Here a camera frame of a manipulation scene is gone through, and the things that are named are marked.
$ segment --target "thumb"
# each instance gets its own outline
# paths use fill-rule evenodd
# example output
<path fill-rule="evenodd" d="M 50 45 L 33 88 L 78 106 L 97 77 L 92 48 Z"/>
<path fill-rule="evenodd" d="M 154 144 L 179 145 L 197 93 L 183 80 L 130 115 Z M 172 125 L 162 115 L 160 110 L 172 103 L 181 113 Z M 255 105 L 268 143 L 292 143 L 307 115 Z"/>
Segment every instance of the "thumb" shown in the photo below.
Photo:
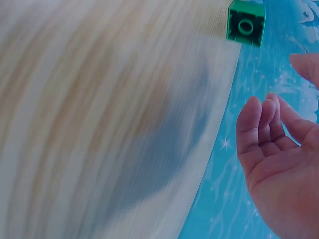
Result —
<path fill-rule="evenodd" d="M 319 54 L 291 54 L 290 62 L 301 77 L 319 88 Z"/>

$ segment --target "light wood board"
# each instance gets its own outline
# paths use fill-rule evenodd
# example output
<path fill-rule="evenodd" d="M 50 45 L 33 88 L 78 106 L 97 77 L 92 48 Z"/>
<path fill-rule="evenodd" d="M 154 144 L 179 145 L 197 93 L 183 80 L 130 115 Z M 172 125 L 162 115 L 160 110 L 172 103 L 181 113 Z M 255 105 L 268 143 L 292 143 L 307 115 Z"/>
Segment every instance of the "light wood board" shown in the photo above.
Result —
<path fill-rule="evenodd" d="M 231 0 L 0 0 L 0 238 L 176 239 L 240 45 Z"/>

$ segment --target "finger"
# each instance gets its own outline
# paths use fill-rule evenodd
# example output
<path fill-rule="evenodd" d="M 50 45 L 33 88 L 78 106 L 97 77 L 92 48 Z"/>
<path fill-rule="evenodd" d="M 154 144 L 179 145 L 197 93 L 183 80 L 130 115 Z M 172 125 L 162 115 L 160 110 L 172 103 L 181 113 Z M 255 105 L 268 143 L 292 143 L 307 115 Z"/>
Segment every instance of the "finger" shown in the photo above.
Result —
<path fill-rule="evenodd" d="M 301 116 L 281 97 L 278 96 L 280 104 L 280 118 L 286 126 L 289 134 L 302 144 L 309 131 L 316 127 L 315 123 L 301 118 Z"/>
<path fill-rule="evenodd" d="M 258 145 L 258 125 L 262 105 L 252 96 L 241 110 L 236 125 L 237 155 L 246 177 L 265 158 Z"/>
<path fill-rule="evenodd" d="M 319 88 L 319 54 L 291 54 L 290 62 L 301 77 Z"/>
<path fill-rule="evenodd" d="M 280 152 L 280 149 L 271 142 L 269 123 L 273 119 L 276 111 L 275 103 L 270 99 L 265 99 L 262 103 L 261 117 L 258 126 L 258 145 L 265 157 Z"/>
<path fill-rule="evenodd" d="M 276 108 L 274 117 L 269 123 L 271 142 L 273 142 L 281 151 L 298 147 L 298 145 L 288 138 L 284 132 L 284 128 L 280 120 L 280 104 L 277 95 L 269 93 L 266 98 L 272 100 Z"/>

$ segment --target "toy block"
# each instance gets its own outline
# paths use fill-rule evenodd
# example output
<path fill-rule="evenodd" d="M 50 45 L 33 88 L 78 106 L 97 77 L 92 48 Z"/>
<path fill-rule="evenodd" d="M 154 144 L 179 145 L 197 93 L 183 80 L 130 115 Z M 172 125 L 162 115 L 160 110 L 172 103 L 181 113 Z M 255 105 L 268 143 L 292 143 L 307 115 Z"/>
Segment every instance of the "toy block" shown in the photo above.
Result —
<path fill-rule="evenodd" d="M 255 2 L 234 0 L 228 8 L 228 40 L 260 47 L 265 28 L 265 6 Z"/>

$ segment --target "blue surface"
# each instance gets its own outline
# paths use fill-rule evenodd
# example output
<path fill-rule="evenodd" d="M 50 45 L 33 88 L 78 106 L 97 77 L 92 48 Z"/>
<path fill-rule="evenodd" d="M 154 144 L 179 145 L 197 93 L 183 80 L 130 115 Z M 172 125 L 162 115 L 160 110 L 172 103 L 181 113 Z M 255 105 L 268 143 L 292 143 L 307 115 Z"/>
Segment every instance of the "blue surface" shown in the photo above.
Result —
<path fill-rule="evenodd" d="M 261 49 L 243 45 L 214 150 L 179 239 L 277 238 L 263 223 L 247 192 L 236 156 L 237 116 L 251 95 L 284 97 L 317 121 L 317 91 L 289 63 L 290 53 L 318 51 L 319 2 L 267 0 Z"/>

